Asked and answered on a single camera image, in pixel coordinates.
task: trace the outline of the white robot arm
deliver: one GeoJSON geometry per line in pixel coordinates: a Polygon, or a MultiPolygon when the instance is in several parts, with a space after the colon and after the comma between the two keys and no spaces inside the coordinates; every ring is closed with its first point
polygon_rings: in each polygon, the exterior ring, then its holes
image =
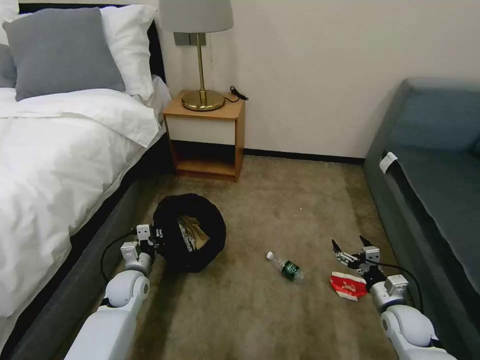
{"type": "Polygon", "coordinates": [[[138,240],[120,248],[125,271],[110,280],[97,311],[83,324],[65,360],[125,360],[137,327],[137,315],[149,295],[148,276],[161,232],[151,236],[150,225],[136,228],[138,240]]]}
{"type": "Polygon", "coordinates": [[[362,252],[350,255],[332,240],[335,258],[355,269],[366,281],[367,290],[380,313],[382,327],[400,360],[455,360],[440,344],[428,317],[405,305],[408,281],[401,274],[385,277],[381,268],[380,249],[360,236],[362,252]]]}

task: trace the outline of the brass lamp base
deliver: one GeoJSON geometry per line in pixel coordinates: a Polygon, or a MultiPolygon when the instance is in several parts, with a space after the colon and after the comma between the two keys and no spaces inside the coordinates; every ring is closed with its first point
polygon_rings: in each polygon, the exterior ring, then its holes
{"type": "Polygon", "coordinates": [[[225,105],[225,96],[212,90],[189,91],[181,98],[181,104],[193,111],[212,111],[225,105]]]}

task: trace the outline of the green bottle label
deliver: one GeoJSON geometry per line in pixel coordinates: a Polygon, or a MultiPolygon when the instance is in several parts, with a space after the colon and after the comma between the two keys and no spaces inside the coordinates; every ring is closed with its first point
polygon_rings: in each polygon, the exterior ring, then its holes
{"type": "Polygon", "coordinates": [[[300,268],[291,261],[287,261],[281,270],[281,274],[286,277],[288,280],[293,281],[295,274],[300,268]]]}

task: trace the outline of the black trash bag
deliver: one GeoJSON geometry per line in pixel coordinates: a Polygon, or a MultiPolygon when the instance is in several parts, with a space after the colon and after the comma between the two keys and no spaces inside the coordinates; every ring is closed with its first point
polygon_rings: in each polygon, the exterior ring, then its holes
{"type": "Polygon", "coordinates": [[[222,214],[206,198],[194,193],[164,197],[153,214],[153,225],[162,233],[157,253],[176,271],[198,273],[225,247],[227,227],[222,214]],[[201,248],[192,248],[185,241],[180,216],[198,220],[200,229],[209,237],[201,248]]]}

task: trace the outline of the gray pillow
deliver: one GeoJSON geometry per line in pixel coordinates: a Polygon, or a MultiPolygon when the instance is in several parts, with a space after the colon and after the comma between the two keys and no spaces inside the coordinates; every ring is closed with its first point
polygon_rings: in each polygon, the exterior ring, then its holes
{"type": "Polygon", "coordinates": [[[16,82],[17,70],[10,48],[0,44],[0,88],[14,88],[16,82]]]}
{"type": "Polygon", "coordinates": [[[125,91],[97,7],[44,9],[3,28],[17,70],[17,101],[87,89],[125,91]]]}

